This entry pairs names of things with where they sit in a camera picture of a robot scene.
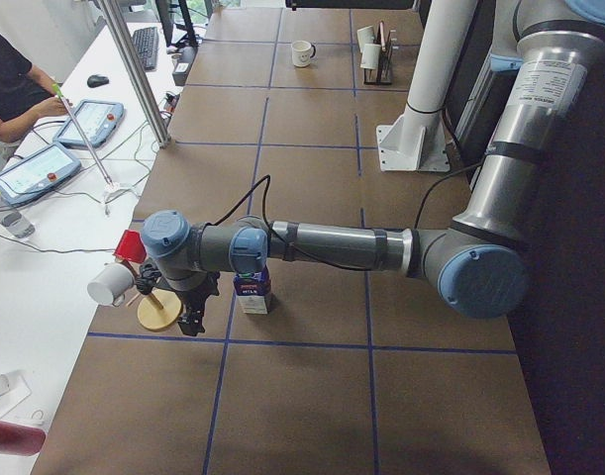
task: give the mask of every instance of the blue and white device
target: blue and white device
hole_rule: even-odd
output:
[[[75,108],[75,119],[93,147],[101,146],[110,137],[123,116],[124,105],[119,102],[84,99]],[[86,148],[70,118],[57,131],[53,141],[69,148]]]
[[[0,194],[12,206],[40,198],[73,176],[80,160],[53,143],[0,172]]]

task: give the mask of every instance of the black shirt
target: black shirt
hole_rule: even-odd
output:
[[[0,120],[14,119],[52,96],[26,74],[32,63],[0,36]]]

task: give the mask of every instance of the white table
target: white table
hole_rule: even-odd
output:
[[[133,24],[131,30],[149,26]],[[166,91],[180,92],[171,76],[172,62],[165,54],[160,34],[156,71],[147,73],[155,99],[160,104]],[[91,74],[103,74],[110,83],[95,89],[86,86]],[[130,78],[108,29],[104,29],[76,65],[62,86],[63,94],[76,104],[82,99],[102,99],[124,104],[126,113],[116,132],[98,149],[104,157],[119,143],[135,133],[124,145],[107,156],[104,165],[114,181],[135,184],[141,193],[148,170],[134,161],[145,123]],[[38,127],[50,142],[57,127]],[[157,149],[149,127],[142,130],[137,159],[152,167]],[[18,148],[26,156],[45,146],[42,139],[29,134]],[[93,164],[88,151],[75,152],[84,167]],[[80,172],[59,188],[62,193],[85,192],[100,200],[105,181],[96,166]],[[36,226],[28,243],[39,248],[95,249],[114,248],[128,227],[138,197],[125,193],[109,204],[110,214],[88,196],[62,196],[51,193],[22,209]],[[0,235],[10,235],[0,227]],[[69,378],[96,304],[86,293],[86,284],[111,252],[39,253],[0,238],[0,373],[20,371],[32,394],[5,415],[2,420],[28,425],[32,415],[43,416],[40,426],[49,430],[66,382]],[[0,455],[0,473],[27,474],[37,456]]]

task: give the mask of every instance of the brown tile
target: brown tile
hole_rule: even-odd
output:
[[[258,143],[265,89],[186,86],[170,122],[179,142]]]
[[[237,303],[232,338],[366,344],[362,273],[274,259],[267,266],[273,293],[270,311],[246,315]]]
[[[291,62],[291,45],[278,44],[273,68],[273,87],[353,88],[353,56],[350,45],[317,45],[306,67]]]
[[[214,223],[251,188],[256,156],[257,146],[172,143],[158,154],[134,218],[178,210],[191,223]]]
[[[232,345],[209,475],[372,473],[367,353]]]
[[[207,28],[208,40],[226,42],[275,42],[280,22],[279,8],[221,8]]]
[[[377,147],[376,128],[379,125],[391,126],[403,114],[406,92],[357,91],[356,113],[359,128],[359,144]]]
[[[353,93],[270,90],[262,142],[355,146]]]
[[[267,215],[295,221],[359,227],[356,150],[263,146],[258,176],[271,175]],[[252,212],[259,212],[253,201]]]
[[[32,473],[200,471],[222,351],[89,337]]]
[[[205,305],[205,319],[203,326],[205,333],[200,333],[197,338],[225,338],[227,333],[227,324],[230,319],[230,309],[232,308],[232,296],[234,286],[232,284],[234,276],[230,273],[222,273],[219,279],[219,296],[211,296]],[[133,289],[128,292],[126,301],[137,294]],[[185,336],[177,324],[173,324],[161,332],[150,332],[140,324],[137,318],[137,308],[140,303],[138,300],[131,307],[122,305],[120,307],[98,307],[93,322],[89,328],[92,333],[117,333],[117,334],[135,334],[147,336],[172,336],[192,338]]]
[[[446,305],[428,282],[398,272],[371,273],[369,282],[375,345],[515,349],[506,318],[464,317]]]
[[[274,44],[204,42],[187,80],[214,86],[269,85]]]
[[[380,473],[550,474],[515,355],[375,351]]]
[[[349,10],[303,8],[295,12],[282,11],[282,23],[278,41],[292,43],[306,40],[314,44],[351,43],[351,18]]]
[[[412,228],[419,205],[428,188],[441,173],[381,171],[377,150],[360,152],[361,190],[365,224],[380,228]],[[419,228],[446,229],[452,217],[461,213],[469,200],[464,175],[450,178],[430,194]]]
[[[423,39],[423,27],[419,14],[411,10],[352,10],[353,43],[357,43],[356,32],[359,28],[372,25],[377,31],[383,21],[387,32],[396,30],[394,38],[398,45],[420,45]]]
[[[364,70],[359,67],[361,63],[361,54],[358,48],[353,49],[354,64],[356,66],[356,87],[357,89],[375,89],[383,91],[385,89],[404,90],[403,108],[405,108],[405,100],[408,97],[408,90],[412,83],[414,68],[417,63],[417,55],[419,47],[399,47],[392,52],[392,84],[379,86],[367,85],[363,83]]]

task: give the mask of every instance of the black mouse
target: black mouse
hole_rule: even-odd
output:
[[[108,84],[108,77],[101,74],[92,74],[88,76],[88,79],[86,80],[86,85],[88,87],[99,87],[104,84]]]

